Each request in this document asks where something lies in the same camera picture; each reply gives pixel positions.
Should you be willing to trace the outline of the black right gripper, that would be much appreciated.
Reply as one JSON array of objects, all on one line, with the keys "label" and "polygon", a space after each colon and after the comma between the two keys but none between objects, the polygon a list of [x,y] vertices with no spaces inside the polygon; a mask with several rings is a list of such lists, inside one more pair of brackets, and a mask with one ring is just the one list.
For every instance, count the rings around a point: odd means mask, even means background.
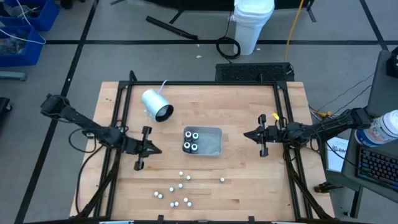
[{"label": "black right gripper", "polygon": [[259,126],[253,130],[244,133],[246,138],[254,141],[256,144],[261,144],[260,150],[261,157],[267,157],[269,155],[267,142],[281,142],[282,131],[278,129],[276,125],[266,127],[266,115],[261,114],[258,117]]}]

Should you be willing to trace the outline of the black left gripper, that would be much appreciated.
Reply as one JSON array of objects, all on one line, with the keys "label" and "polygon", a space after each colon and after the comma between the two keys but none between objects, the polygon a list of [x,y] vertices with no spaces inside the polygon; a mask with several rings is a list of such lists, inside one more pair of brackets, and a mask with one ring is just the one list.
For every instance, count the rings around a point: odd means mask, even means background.
[{"label": "black left gripper", "polygon": [[152,154],[162,153],[162,151],[155,146],[151,140],[148,140],[148,136],[151,131],[151,127],[144,126],[142,129],[142,140],[127,138],[125,152],[127,154],[138,155],[138,159],[134,164],[134,170],[142,170],[144,168],[144,158],[147,158]]}]

